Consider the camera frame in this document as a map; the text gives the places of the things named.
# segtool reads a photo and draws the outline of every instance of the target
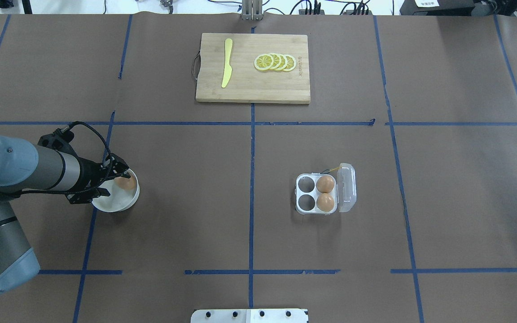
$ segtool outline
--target lemon slice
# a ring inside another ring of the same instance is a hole
[[[279,54],[281,60],[280,60],[280,64],[275,67],[275,71],[282,71],[285,67],[287,67],[287,56],[286,55],[281,55]]]
[[[287,65],[285,68],[283,68],[283,71],[290,72],[294,70],[296,67],[296,59],[293,57],[293,55],[285,55],[285,58],[287,59]]]
[[[275,59],[273,55],[270,54],[258,55],[258,57],[254,59],[254,67],[259,71],[268,70],[274,63]]]
[[[277,54],[277,53],[269,53],[269,55],[271,55],[274,60],[274,63],[272,64],[271,68],[269,68],[269,70],[274,70],[275,68],[280,66],[282,57],[280,54]]]

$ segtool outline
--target knife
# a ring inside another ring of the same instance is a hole
[[[222,88],[226,87],[232,74],[232,67],[230,67],[230,53],[232,51],[232,39],[227,38],[224,40],[224,72],[223,72],[223,83]]]

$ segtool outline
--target cutting board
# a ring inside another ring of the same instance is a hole
[[[224,40],[227,38],[232,39],[232,75],[222,88]],[[296,68],[290,72],[258,71],[254,68],[254,59],[265,53],[293,55]],[[309,104],[307,35],[203,33],[197,101]]]

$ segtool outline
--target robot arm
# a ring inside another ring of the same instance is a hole
[[[70,131],[82,124],[103,141],[107,156],[102,163],[78,157],[70,142]],[[33,278],[40,270],[10,200],[22,194],[63,194],[71,204],[90,203],[109,192],[99,186],[122,176],[129,169],[125,161],[109,151],[105,140],[83,122],[44,135],[37,145],[0,135],[0,294]]]

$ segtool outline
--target egg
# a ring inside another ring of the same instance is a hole
[[[137,180],[133,175],[131,175],[131,178],[117,177],[114,181],[117,186],[127,191],[134,190],[137,187]]]
[[[334,198],[328,193],[323,193],[316,199],[316,206],[323,212],[330,212],[334,209]]]
[[[318,178],[316,182],[316,189],[321,193],[330,193],[334,188],[334,179],[330,175],[324,175]]]

